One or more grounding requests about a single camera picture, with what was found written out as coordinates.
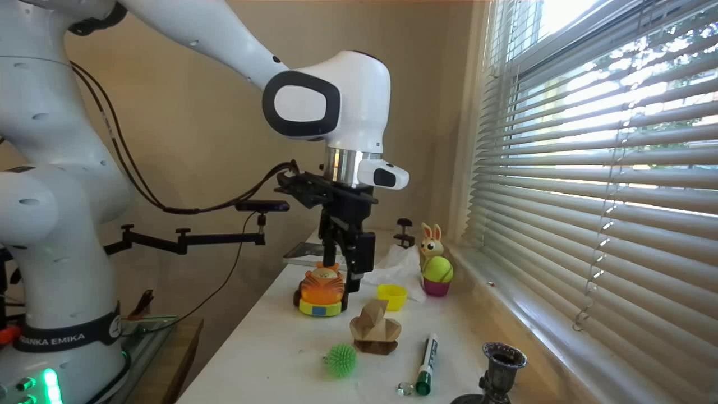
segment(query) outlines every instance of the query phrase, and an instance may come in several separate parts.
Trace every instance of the tennis ball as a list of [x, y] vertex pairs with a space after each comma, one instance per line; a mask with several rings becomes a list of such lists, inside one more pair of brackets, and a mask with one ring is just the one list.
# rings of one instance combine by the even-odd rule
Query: tennis ball
[[431, 257], [423, 268], [423, 279], [431, 282], [451, 282], [453, 268], [444, 257]]

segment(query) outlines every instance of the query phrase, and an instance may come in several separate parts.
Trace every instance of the green light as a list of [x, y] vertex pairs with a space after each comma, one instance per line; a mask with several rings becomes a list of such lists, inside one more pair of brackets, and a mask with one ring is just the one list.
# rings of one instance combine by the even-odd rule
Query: green light
[[43, 370], [43, 381], [45, 381], [45, 399], [48, 404], [63, 404], [63, 391], [60, 391], [60, 380], [58, 372], [52, 368]]
[[15, 387], [17, 391], [30, 391], [35, 387], [34, 378], [24, 378], [20, 380], [20, 383]]

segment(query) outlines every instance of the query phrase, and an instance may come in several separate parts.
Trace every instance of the window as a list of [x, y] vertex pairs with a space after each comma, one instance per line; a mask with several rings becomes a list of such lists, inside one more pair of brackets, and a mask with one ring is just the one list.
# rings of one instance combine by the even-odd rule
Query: window
[[605, 399], [718, 399], [718, 3], [496, 0], [487, 38], [475, 261]]

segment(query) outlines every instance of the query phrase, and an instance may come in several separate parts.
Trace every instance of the small object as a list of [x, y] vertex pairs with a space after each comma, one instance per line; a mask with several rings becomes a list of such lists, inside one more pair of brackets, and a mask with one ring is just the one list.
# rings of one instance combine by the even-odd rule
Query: small object
[[399, 313], [408, 299], [408, 293], [401, 285], [380, 282], [380, 285], [376, 285], [376, 299], [385, 300], [388, 313]]
[[11, 346], [15, 339], [20, 339], [17, 326], [8, 326], [8, 327], [0, 331], [0, 348]]
[[396, 224], [401, 226], [401, 231], [394, 234], [399, 247], [410, 249], [414, 244], [414, 238], [405, 229], [413, 226], [413, 222], [408, 217], [399, 217]]
[[421, 231], [421, 288], [427, 297], [447, 297], [453, 281], [453, 264], [444, 257], [441, 226], [427, 226], [425, 222], [421, 222]]
[[508, 404], [508, 391], [516, 381], [516, 372], [528, 363], [528, 359], [505, 344], [487, 344], [485, 358], [489, 359], [487, 372], [477, 380], [485, 395], [459, 395], [451, 404]]
[[155, 300], [155, 293], [152, 293], [152, 289], [146, 289], [146, 293], [138, 297], [135, 311], [128, 315], [128, 318], [129, 318], [129, 321], [136, 321], [136, 318], [146, 317], [146, 315], [149, 313], [152, 300]]
[[355, 372], [356, 368], [356, 350], [352, 346], [333, 346], [328, 358], [322, 359], [325, 370], [333, 380], [346, 380]]
[[401, 383], [396, 383], [396, 395], [404, 395], [404, 398], [408, 398], [408, 395], [413, 395], [413, 383], [408, 383], [408, 381], [401, 381]]
[[349, 331], [361, 352], [390, 354], [399, 344], [401, 323], [384, 318], [385, 300], [369, 300], [361, 315], [352, 318]]
[[298, 282], [294, 305], [300, 315], [313, 318], [329, 318], [343, 313], [343, 281], [337, 264], [315, 264]]
[[290, 205], [284, 199], [239, 199], [232, 205], [238, 211], [290, 211]]
[[431, 378], [433, 378], [436, 350], [439, 350], [439, 344], [436, 344], [434, 335], [427, 335], [427, 339], [423, 344], [423, 359], [419, 367], [419, 376], [416, 376], [416, 381], [413, 383], [413, 391], [416, 395], [431, 392]]

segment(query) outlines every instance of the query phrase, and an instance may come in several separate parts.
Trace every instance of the toy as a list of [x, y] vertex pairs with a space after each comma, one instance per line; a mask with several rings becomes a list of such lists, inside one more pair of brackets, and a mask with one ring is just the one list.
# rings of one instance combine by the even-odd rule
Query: toy
[[322, 359], [322, 367], [333, 380], [346, 380], [356, 368], [356, 350], [352, 346], [333, 346]]
[[315, 264], [298, 282], [294, 305], [300, 315], [313, 318], [329, 318], [343, 313], [343, 281], [337, 264]]
[[439, 224], [427, 226], [421, 222], [421, 288], [427, 297], [447, 297], [453, 281], [453, 264], [444, 257], [444, 231]]
[[380, 285], [376, 285], [376, 299], [385, 300], [388, 313], [399, 313], [408, 299], [408, 293], [401, 285], [380, 282]]
[[394, 234], [394, 241], [399, 241], [401, 249], [410, 249], [414, 244], [414, 238], [408, 234], [408, 229], [413, 226], [410, 217], [399, 217], [399, 234]]
[[401, 323], [384, 318], [385, 300], [369, 300], [362, 305], [361, 315], [352, 318], [355, 346], [361, 352], [390, 354], [399, 344]]

